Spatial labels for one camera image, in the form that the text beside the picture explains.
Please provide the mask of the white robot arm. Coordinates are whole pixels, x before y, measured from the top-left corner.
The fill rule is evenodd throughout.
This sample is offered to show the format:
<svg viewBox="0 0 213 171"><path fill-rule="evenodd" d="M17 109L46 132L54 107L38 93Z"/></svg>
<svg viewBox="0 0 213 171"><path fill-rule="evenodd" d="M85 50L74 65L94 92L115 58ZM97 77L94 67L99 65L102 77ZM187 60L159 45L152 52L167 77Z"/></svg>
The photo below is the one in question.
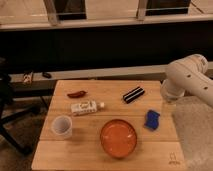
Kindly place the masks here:
<svg viewBox="0 0 213 171"><path fill-rule="evenodd" d="M170 62L165 67L166 79L160 88L162 98L172 103L189 92L213 108L213 80L205 75L207 70L208 61L201 54Z"/></svg>

